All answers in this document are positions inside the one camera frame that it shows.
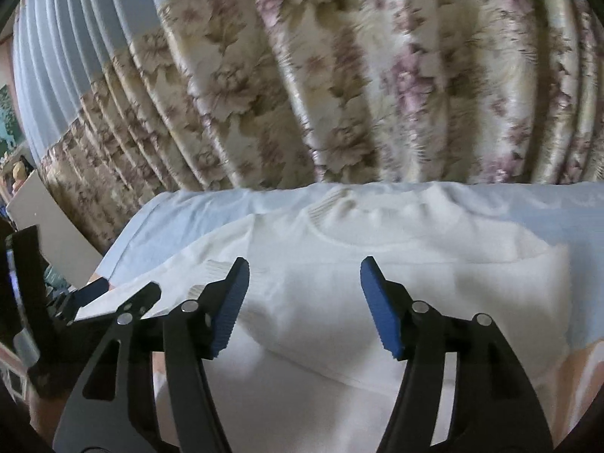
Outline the green wall picture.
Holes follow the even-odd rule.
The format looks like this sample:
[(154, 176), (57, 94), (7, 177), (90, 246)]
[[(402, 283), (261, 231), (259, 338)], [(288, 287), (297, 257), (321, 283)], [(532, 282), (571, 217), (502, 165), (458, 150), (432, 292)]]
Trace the green wall picture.
[(13, 108), (7, 85), (0, 88), (0, 153), (12, 153), (23, 143), (25, 136)]

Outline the blue floral curtain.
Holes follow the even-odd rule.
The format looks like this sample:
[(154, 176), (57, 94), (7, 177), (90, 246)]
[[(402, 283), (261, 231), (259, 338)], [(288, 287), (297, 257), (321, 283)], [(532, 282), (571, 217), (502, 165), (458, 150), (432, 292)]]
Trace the blue floral curtain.
[(98, 251), (164, 191), (603, 177), (588, 0), (20, 0), (23, 133)]

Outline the white knit sweater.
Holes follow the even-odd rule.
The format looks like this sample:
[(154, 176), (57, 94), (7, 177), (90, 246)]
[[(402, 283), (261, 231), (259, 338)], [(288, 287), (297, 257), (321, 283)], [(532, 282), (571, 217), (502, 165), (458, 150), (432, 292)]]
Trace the white knit sweater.
[(475, 215), (439, 186), (403, 193), (337, 188), (300, 210), (250, 215), (79, 312), (115, 311), (149, 282), (159, 316), (249, 262), (250, 287), (227, 348), (207, 366), (236, 452), (373, 452), (404, 366), (387, 352), (361, 290), (361, 262), (440, 313), (486, 313), (542, 405), (567, 351), (569, 255), (520, 224)]

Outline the white cabinet board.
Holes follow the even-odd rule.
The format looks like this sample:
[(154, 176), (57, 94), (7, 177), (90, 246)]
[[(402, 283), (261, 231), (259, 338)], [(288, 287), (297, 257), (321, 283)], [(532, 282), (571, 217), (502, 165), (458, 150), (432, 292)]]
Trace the white cabinet board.
[(88, 283), (101, 254), (62, 212), (37, 172), (13, 195), (7, 212), (18, 229), (38, 227), (42, 255), (68, 283)]

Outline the yellow toy figure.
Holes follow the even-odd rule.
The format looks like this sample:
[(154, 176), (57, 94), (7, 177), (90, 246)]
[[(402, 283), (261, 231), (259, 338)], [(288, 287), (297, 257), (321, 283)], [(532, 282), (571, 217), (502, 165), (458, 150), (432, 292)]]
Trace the yellow toy figure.
[(8, 192), (14, 195), (27, 181), (34, 171), (33, 165), (21, 156), (12, 166), (12, 170), (4, 175), (4, 183)]

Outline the orange and blue bedsheet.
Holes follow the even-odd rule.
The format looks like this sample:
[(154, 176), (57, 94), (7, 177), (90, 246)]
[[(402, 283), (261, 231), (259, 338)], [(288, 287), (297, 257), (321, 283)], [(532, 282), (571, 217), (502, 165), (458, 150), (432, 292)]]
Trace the orange and blue bedsheet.
[(567, 351), (548, 377), (554, 388), (551, 405), (539, 401), (554, 441), (563, 441), (588, 411), (603, 382), (603, 188), (599, 184), (315, 184), (271, 192), (162, 193), (126, 225), (97, 271), (108, 279), (110, 291), (164, 264), (202, 236), (250, 215), (304, 209), (337, 188), (403, 193), (433, 185), (472, 214), (520, 224), (545, 242), (567, 248)]

